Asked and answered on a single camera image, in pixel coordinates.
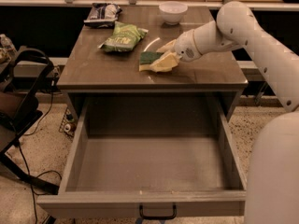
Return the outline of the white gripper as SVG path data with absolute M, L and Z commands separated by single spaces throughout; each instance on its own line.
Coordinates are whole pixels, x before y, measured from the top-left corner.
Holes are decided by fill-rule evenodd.
M 149 69 L 153 72 L 171 71 L 178 66 L 180 57 L 183 62 L 191 62 L 202 57 L 196 47 L 194 29 L 184 32 L 177 39 L 161 46 L 157 49 L 157 52 L 164 54 L 149 66 Z

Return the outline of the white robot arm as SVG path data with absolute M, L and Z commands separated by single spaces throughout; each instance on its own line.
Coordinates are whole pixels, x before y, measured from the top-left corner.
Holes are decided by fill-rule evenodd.
M 299 57 L 257 22 L 238 1 L 217 19 L 191 29 L 158 50 L 172 66 L 213 51 L 242 48 L 286 110 L 260 131 L 250 156 L 244 224 L 299 224 Z

